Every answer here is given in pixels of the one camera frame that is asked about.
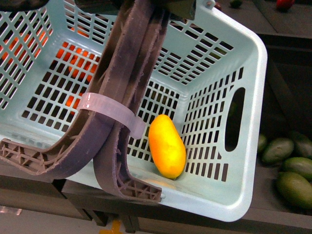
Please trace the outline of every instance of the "red object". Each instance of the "red object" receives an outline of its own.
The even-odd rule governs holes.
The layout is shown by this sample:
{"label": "red object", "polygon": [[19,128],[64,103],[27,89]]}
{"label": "red object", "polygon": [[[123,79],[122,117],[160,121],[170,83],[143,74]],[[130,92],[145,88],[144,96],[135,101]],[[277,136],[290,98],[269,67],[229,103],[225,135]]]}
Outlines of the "red object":
{"label": "red object", "polygon": [[294,0],[277,0],[276,8],[281,11],[287,11],[294,5]]}
{"label": "red object", "polygon": [[222,7],[221,7],[221,4],[220,4],[219,2],[215,2],[214,7],[215,7],[216,9],[218,9],[219,11],[222,11]]}

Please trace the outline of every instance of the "basket handle hole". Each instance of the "basket handle hole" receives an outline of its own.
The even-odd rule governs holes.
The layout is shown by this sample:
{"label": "basket handle hole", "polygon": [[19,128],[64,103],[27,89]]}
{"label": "basket handle hole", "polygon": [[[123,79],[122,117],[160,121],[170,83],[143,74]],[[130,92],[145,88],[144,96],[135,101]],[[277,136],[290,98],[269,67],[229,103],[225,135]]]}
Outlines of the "basket handle hole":
{"label": "basket handle hole", "polygon": [[225,150],[227,152],[233,151],[238,144],[244,99],[245,88],[237,89],[232,98],[225,129]]}

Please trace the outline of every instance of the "yellow object on floor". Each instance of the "yellow object on floor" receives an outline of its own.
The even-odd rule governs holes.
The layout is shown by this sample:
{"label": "yellow object on floor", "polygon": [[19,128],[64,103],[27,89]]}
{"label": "yellow object on floor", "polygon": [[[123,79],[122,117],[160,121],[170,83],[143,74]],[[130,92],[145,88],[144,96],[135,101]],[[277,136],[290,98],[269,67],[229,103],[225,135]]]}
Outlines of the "yellow object on floor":
{"label": "yellow object on floor", "polygon": [[111,230],[100,230],[98,234],[122,234],[122,232],[119,231],[120,225],[121,221],[114,219]]}

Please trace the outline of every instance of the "white plastic band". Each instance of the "white plastic band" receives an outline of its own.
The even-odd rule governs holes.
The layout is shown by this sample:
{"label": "white plastic band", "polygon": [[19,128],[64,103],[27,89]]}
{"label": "white plastic band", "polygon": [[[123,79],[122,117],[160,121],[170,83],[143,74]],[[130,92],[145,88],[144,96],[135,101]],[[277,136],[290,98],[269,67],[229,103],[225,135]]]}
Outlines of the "white plastic band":
{"label": "white plastic band", "polygon": [[135,114],[121,103],[95,93],[84,93],[81,97],[77,110],[80,109],[95,111],[108,116],[130,130],[130,136],[134,139],[140,139],[145,130],[145,123],[140,117]]}

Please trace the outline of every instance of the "plastic basket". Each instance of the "plastic basket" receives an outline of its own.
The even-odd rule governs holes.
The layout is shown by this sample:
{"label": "plastic basket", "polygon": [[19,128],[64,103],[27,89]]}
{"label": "plastic basket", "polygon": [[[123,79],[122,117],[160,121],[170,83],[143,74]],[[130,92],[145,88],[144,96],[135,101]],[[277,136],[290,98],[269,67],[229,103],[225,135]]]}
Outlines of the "plastic basket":
{"label": "plastic basket", "polygon": [[[31,28],[35,38],[30,48],[15,27],[19,18],[20,27]],[[1,45],[13,31],[27,51],[22,61],[0,64],[0,138],[46,148],[75,119],[74,104],[68,107],[66,101],[69,96],[79,98],[92,75],[76,64],[78,75],[70,78],[73,71],[67,68],[72,64],[56,58],[57,51],[79,47],[95,55],[90,62],[96,64],[114,17],[83,13],[72,0],[65,0],[50,1],[41,10],[13,19],[0,13],[0,20],[2,28],[8,28],[2,30]],[[37,36],[40,25],[48,38],[44,45]],[[257,35],[208,9],[207,1],[197,1],[194,21],[170,22],[137,113],[147,124],[146,134],[141,140],[130,139],[127,158],[134,177],[162,188],[161,204],[223,221],[246,213],[252,199],[266,62],[266,49]],[[187,149],[185,172],[174,181],[159,174],[149,152],[148,128],[159,114],[170,116]],[[92,163],[70,179],[90,179],[85,183],[100,187],[90,167]]]}

